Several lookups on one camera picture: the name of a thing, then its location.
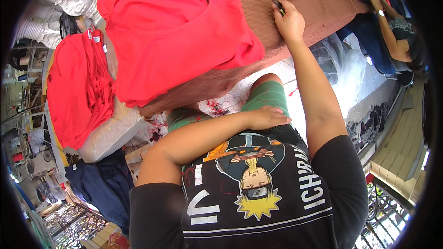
white plastic bag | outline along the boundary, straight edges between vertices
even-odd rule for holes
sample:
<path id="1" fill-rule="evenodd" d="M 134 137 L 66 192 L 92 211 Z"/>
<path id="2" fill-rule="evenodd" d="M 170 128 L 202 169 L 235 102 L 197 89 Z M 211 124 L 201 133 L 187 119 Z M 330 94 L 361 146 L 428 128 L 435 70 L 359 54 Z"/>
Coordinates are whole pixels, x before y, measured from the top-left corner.
<path id="1" fill-rule="evenodd" d="M 366 58 L 357 49 L 348 50 L 337 34 L 332 34 L 310 47 L 320 67 L 325 71 L 338 103 L 343 118 L 357 102 L 365 75 Z"/>
<path id="2" fill-rule="evenodd" d="M 146 121 L 137 108 L 131 109 L 114 97 L 114 114 L 89 134 L 79 148 L 84 162 L 95 163 L 111 155 L 132 139 Z"/>

stack of red shirts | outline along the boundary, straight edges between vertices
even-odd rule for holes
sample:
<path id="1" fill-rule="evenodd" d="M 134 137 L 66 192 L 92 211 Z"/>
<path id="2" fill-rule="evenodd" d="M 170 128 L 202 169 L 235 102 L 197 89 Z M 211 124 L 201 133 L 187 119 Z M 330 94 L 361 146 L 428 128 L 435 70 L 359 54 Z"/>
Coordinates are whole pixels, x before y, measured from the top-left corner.
<path id="1" fill-rule="evenodd" d="M 80 148 L 112 116 L 113 83 L 100 30 L 69 35 L 58 44 L 48 75 L 47 102 L 63 147 Z"/>
<path id="2" fill-rule="evenodd" d="M 97 8 L 118 60 L 113 89 L 128 107 L 264 57 L 240 0 L 98 0 Z"/>

cartoon character print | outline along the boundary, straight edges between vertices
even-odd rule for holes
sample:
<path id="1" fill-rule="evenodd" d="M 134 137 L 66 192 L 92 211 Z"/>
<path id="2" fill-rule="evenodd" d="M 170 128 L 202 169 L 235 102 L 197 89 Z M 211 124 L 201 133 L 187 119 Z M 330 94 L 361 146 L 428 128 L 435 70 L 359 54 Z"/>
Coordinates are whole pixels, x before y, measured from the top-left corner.
<path id="1" fill-rule="evenodd" d="M 260 221 L 263 215 L 270 218 L 272 210 L 279 210 L 277 202 L 282 197 L 273 187 L 271 173 L 284 155 L 284 145 L 279 141 L 241 133 L 209 152 L 204 161 L 215 160 L 220 173 L 238 182 L 237 212 L 244 212 L 245 219 L 254 216 Z"/>

sleeve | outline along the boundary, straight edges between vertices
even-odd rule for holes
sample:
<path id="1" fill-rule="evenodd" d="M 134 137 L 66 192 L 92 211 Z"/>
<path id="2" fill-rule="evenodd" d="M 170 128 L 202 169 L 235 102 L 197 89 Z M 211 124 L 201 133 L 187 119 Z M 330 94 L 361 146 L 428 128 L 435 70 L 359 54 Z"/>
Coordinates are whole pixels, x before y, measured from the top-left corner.
<path id="1" fill-rule="evenodd" d="M 133 188 L 129 240 L 132 249 L 181 248 L 181 220 L 185 208 L 182 188 L 171 183 L 152 183 Z"/>
<path id="2" fill-rule="evenodd" d="M 312 167 L 329 189 L 338 248 L 352 248 L 368 217 L 368 188 L 349 136 L 324 144 L 312 159 Z"/>

brown fabric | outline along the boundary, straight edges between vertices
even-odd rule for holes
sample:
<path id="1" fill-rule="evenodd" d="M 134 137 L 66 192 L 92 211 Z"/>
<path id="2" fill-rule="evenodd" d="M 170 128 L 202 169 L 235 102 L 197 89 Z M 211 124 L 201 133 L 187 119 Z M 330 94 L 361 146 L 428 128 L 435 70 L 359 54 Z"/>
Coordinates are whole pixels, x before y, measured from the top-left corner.
<path id="1" fill-rule="evenodd" d="M 356 14 L 368 12 L 368 6 L 357 0 L 288 0 L 300 11 L 306 21 L 304 40 L 308 46 L 350 22 Z M 246 21 L 266 49 L 264 59 L 242 68 L 212 69 L 191 81 L 160 95 L 139 108 L 146 119 L 153 114 L 228 93 L 245 77 L 267 68 L 290 56 L 283 38 L 275 27 L 271 0 L 241 0 Z"/>

